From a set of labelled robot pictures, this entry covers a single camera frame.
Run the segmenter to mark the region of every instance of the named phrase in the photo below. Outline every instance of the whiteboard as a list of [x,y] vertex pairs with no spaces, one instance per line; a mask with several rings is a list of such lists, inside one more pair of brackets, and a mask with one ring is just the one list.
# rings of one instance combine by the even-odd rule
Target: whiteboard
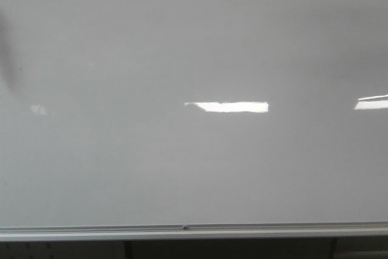
[[0,30],[2,230],[388,221],[388,0],[0,0]]

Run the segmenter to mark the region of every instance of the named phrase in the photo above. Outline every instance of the dark gap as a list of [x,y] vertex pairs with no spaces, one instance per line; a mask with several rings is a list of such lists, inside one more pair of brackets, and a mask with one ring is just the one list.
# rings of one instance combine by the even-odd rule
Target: dark gap
[[330,244],[329,259],[333,259],[335,255],[335,249],[337,248],[337,238],[332,239]]
[[131,241],[124,242],[124,253],[125,253],[126,259],[133,259],[133,250],[132,250]]

